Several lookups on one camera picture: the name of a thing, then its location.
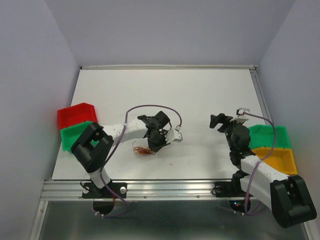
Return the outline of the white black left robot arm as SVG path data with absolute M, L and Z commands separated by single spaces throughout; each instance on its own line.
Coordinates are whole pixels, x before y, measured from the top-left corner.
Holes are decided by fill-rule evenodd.
M 71 153 L 94 183 L 95 193 L 106 197 L 111 193 L 112 180 L 106 173 L 104 164 L 110 150 L 130 140 L 147 139 L 147 148 L 156 153 L 169 144 L 166 140 L 166 125 L 171 125 L 171 120 L 163 111 L 155 116 L 140 115 L 124 124 L 102 126 L 93 122 L 74 142 L 70 148 Z

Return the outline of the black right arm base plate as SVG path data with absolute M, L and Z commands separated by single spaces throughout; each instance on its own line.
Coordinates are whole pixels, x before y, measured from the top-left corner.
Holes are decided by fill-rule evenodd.
M 217 198 L 233 198 L 245 197 L 246 192 L 242 190 L 240 180 L 249 174 L 238 170 L 232 175 L 232 178 L 227 181 L 215 181 L 211 193 Z

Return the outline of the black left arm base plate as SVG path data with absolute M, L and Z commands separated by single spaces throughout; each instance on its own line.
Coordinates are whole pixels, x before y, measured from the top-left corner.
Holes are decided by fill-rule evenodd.
M 112 199 L 117 198 L 112 192 L 110 192 L 105 186 L 98 188 L 92 181 L 80 182 L 82 187 L 83 199 Z M 128 185 L 126 182 L 111 182 L 108 184 L 109 188 L 125 199 L 127 197 Z

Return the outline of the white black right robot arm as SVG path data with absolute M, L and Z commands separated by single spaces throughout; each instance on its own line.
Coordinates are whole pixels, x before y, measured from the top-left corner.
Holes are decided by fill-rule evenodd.
M 254 214 L 250 202 L 254 197 L 271 210 L 283 228 L 316 219 L 312 197 L 294 163 L 287 129 L 272 122 L 246 127 L 251 113 L 238 109 L 236 114 L 210 116 L 209 127 L 221 125 L 218 132 L 225 135 L 231 163 L 238 169 L 231 180 L 216 181 L 212 194 L 243 198 L 230 203 L 243 215 Z

